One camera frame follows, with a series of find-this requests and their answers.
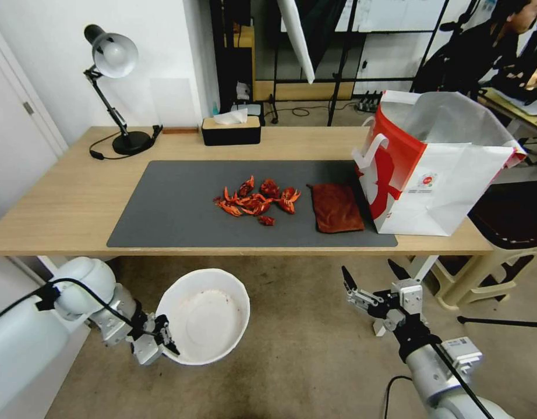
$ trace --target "shopping bag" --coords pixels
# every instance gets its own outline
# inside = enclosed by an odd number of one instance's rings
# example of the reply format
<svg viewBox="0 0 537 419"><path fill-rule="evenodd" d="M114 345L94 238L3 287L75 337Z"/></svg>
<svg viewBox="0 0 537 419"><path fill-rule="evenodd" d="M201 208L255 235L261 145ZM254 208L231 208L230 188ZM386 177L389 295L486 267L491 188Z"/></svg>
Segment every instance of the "shopping bag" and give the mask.
<svg viewBox="0 0 537 419"><path fill-rule="evenodd" d="M386 91L365 148L354 149L379 233L449 236L501 169L525 152L459 93Z"/></svg>

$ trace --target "lamp base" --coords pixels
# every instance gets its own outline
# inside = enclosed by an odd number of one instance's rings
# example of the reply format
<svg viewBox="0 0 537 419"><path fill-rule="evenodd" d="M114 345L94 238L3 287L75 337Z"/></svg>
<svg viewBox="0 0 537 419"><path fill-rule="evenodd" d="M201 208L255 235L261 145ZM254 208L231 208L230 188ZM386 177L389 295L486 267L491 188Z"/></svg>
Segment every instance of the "lamp base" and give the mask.
<svg viewBox="0 0 537 419"><path fill-rule="evenodd" d="M117 154L133 155L148 150L154 145L154 140L142 131L132 131L127 137L120 135L113 140L113 150Z"/></svg>

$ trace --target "brown towel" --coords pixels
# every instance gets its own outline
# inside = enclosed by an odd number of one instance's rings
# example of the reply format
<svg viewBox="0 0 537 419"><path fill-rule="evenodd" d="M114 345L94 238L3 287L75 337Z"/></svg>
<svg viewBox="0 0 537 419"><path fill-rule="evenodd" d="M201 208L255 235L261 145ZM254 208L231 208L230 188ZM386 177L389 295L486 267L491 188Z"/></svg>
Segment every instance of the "brown towel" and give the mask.
<svg viewBox="0 0 537 419"><path fill-rule="evenodd" d="M363 220L352 189L347 184L325 183L311 188L317 230L341 233L363 230Z"/></svg>

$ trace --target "door hinge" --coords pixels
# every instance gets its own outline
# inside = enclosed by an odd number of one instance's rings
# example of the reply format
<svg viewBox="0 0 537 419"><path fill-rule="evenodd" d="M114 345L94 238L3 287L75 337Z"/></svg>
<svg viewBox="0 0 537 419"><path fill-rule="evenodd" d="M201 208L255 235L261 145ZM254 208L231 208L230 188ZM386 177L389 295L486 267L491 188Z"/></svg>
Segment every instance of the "door hinge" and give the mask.
<svg viewBox="0 0 537 419"><path fill-rule="evenodd" d="M32 107L30 106L30 104L28 102L24 102L24 103L22 103L22 105L24 106L24 109L26 110L28 115L33 115L34 114L34 109L32 109Z"/></svg>

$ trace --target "logo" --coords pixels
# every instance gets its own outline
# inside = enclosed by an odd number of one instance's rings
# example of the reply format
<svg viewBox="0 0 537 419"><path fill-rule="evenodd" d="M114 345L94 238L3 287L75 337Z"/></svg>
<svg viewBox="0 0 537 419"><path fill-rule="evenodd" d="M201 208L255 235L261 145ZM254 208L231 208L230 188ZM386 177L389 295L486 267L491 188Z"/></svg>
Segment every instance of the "logo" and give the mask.
<svg viewBox="0 0 537 419"><path fill-rule="evenodd" d="M431 188L437 179L437 173L426 173L420 178L418 186L421 188Z"/></svg>

